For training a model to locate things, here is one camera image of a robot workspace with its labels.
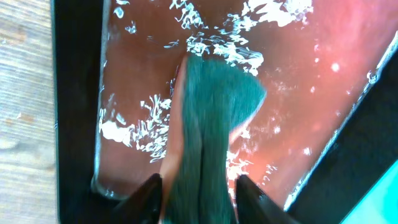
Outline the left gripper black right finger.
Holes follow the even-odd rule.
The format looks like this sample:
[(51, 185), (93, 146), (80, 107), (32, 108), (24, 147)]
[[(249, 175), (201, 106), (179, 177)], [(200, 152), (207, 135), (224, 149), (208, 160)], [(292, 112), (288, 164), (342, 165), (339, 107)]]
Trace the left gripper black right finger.
[(240, 175), (235, 186), (240, 224), (299, 224), (247, 175)]

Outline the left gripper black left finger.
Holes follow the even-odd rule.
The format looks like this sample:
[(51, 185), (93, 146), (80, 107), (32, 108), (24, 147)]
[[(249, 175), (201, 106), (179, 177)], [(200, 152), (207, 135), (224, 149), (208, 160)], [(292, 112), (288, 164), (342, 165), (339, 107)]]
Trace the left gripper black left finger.
[(162, 178), (151, 175), (111, 212), (110, 223), (158, 224), (162, 207)]

